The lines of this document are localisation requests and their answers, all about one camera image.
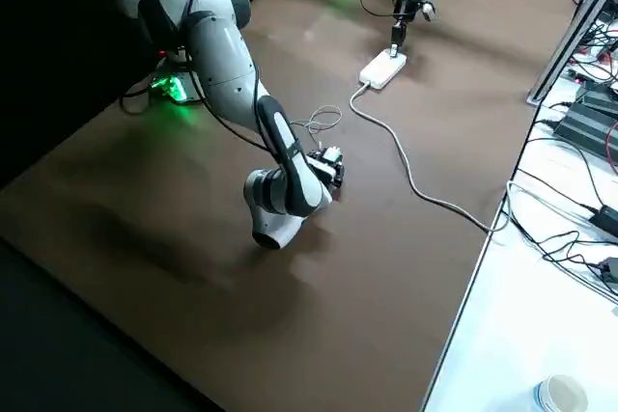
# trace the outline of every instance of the electronic device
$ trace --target electronic device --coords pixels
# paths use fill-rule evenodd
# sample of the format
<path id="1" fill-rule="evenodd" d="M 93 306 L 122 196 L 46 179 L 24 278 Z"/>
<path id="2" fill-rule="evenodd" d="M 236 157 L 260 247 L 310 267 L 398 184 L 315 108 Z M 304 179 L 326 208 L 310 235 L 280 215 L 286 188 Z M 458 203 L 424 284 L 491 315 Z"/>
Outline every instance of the electronic device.
<path id="1" fill-rule="evenodd" d="M 554 134 L 607 160 L 607 150 L 612 159 L 618 159 L 618 131 L 607 134 L 616 120 L 603 113 L 592 110 L 580 103 L 574 103 L 554 129 Z"/>

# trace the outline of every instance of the metal frame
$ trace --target metal frame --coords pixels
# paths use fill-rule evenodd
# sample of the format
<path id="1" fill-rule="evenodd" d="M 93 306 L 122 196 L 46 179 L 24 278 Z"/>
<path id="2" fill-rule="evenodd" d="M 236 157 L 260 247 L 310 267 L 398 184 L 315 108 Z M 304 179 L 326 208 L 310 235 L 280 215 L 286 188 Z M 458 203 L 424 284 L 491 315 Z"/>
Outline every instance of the metal frame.
<path id="1" fill-rule="evenodd" d="M 607 0 L 582 0 L 576 16 L 569 29 L 558 44 L 551 56 L 548 65 L 534 84 L 526 101 L 532 105 L 539 105 L 547 96 L 560 73 L 569 62 L 569 58 L 576 51 L 583 36 L 590 30 L 599 16 Z"/>

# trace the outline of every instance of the black background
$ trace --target black background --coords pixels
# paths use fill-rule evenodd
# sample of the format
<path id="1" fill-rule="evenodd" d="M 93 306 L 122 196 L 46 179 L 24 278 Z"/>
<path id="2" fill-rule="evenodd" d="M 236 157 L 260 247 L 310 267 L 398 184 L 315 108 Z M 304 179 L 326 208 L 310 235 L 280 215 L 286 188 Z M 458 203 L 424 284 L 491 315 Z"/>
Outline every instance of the black background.
<path id="1" fill-rule="evenodd" d="M 0 187 L 152 70 L 112 0 L 4 0 Z"/>

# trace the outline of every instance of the power adapter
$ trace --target power adapter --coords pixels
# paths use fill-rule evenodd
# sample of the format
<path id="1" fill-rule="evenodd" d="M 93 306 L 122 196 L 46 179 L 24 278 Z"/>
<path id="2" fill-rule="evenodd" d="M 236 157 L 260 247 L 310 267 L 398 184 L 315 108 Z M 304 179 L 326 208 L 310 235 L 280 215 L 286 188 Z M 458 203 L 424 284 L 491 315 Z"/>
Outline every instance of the power adapter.
<path id="1" fill-rule="evenodd" d="M 407 57 L 403 53 L 398 53 L 396 57 L 391 57 L 389 50 L 382 50 L 360 72 L 358 80 L 363 84 L 369 84 L 374 89 L 382 89 L 404 67 L 406 59 Z"/>
<path id="2" fill-rule="evenodd" d="M 618 284 L 618 258 L 607 258 L 599 262 L 598 266 L 604 282 Z"/>
<path id="3" fill-rule="evenodd" d="M 593 226 L 618 237 L 618 211 L 607 205 L 601 206 L 599 212 L 588 219 Z"/>

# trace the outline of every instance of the white cable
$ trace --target white cable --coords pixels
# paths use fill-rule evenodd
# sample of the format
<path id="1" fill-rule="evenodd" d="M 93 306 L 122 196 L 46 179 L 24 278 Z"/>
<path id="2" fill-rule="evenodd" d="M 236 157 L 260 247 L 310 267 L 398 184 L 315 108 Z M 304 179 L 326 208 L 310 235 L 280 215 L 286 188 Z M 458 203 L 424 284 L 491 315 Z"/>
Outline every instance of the white cable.
<path id="1" fill-rule="evenodd" d="M 541 205 L 545 206 L 548 209 L 551 209 L 553 212 L 555 212 L 556 214 L 560 214 L 562 217 L 564 217 L 565 219 L 569 219 L 570 221 L 573 221 L 574 223 L 576 223 L 577 225 L 579 225 L 582 228 L 585 229 L 592 229 L 592 226 L 588 223 L 588 219 L 580 214 L 577 214 L 576 212 L 569 212 L 565 209 L 562 209 L 559 206 L 556 206 L 550 202 L 548 202 L 547 200 L 545 200 L 543 197 L 537 195 L 536 193 L 528 190 L 525 187 L 522 187 L 520 184 L 516 183 L 513 180 L 509 180 L 508 182 L 506 182 L 506 193 L 507 195 L 511 195 L 511 186 L 515 185 L 519 190 L 521 190 L 523 193 L 525 193 L 526 195 L 532 197 L 534 200 L 536 200 L 538 203 L 540 203 Z"/>
<path id="2" fill-rule="evenodd" d="M 489 227 L 486 226 L 485 224 L 483 224 L 481 221 L 479 221 L 476 217 L 474 217 L 472 214 L 470 214 L 469 212 L 467 212 L 465 209 L 463 209 L 460 206 L 457 206 L 455 204 L 449 203 L 449 202 L 445 202 L 444 200 L 440 200 L 438 198 L 434 198 L 431 197 L 429 195 L 426 195 L 425 193 L 421 192 L 418 187 L 416 186 L 416 183 L 414 182 L 414 178 L 412 177 L 412 171 L 409 167 L 409 161 L 407 160 L 407 155 L 406 152 L 404 151 L 404 148 L 402 147 L 401 142 L 399 141 L 399 137 L 397 137 L 397 134 L 395 133 L 395 131 L 393 129 L 390 128 L 390 126 L 386 123 L 383 123 L 382 121 L 374 118 L 373 116 L 370 116 L 366 113 L 363 113 L 362 111 L 358 110 L 355 106 L 354 106 L 354 99 L 357 98 L 358 96 L 360 96 L 363 92 L 365 92 L 365 90 L 369 87 L 369 83 L 363 84 L 363 86 L 358 89 L 356 92 L 354 92 L 352 94 L 352 96 L 350 97 L 350 109 L 358 116 L 360 116 L 362 119 L 369 121 L 370 123 L 379 125 L 382 129 L 385 129 L 393 138 L 393 140 L 395 141 L 395 145 L 397 146 L 397 151 L 399 152 L 399 156 L 402 158 L 402 162 L 404 163 L 404 167 L 406 168 L 406 175 L 407 175 L 407 181 L 409 182 L 409 186 L 412 188 L 412 191 L 419 196 L 421 199 L 425 200 L 426 202 L 432 203 L 434 205 L 437 206 L 442 206 L 445 207 L 446 209 L 449 209 L 459 215 L 461 215 L 462 217 L 468 219 L 470 222 L 472 222 L 474 225 L 476 225 L 479 229 L 482 229 L 483 231 L 485 231 L 486 233 L 494 233 L 494 232 L 500 232 L 503 231 L 504 229 L 507 228 L 507 226 L 509 225 L 509 223 L 511 222 L 511 217 L 513 215 L 513 211 L 511 209 L 511 198 L 509 197 L 509 195 L 506 195 L 506 204 L 507 204 L 507 208 L 508 208 L 508 217 L 506 219 L 506 221 L 504 222 L 504 224 L 502 224 L 500 227 Z"/>
<path id="3" fill-rule="evenodd" d="M 337 115 L 337 118 L 332 123 L 323 123 L 316 119 L 319 115 Z M 341 108 L 339 108 L 338 106 L 322 105 L 320 108 L 318 108 L 316 111 L 314 111 L 311 114 L 308 120 L 292 121 L 290 125 L 300 125 L 304 127 L 305 129 L 307 129 L 307 132 L 309 132 L 309 135 L 311 136 L 313 141 L 321 149 L 322 143 L 317 141 L 314 135 L 319 134 L 323 130 L 332 129 L 335 125 L 337 125 L 341 121 L 342 117 L 343 117 L 343 114 L 341 112 Z"/>

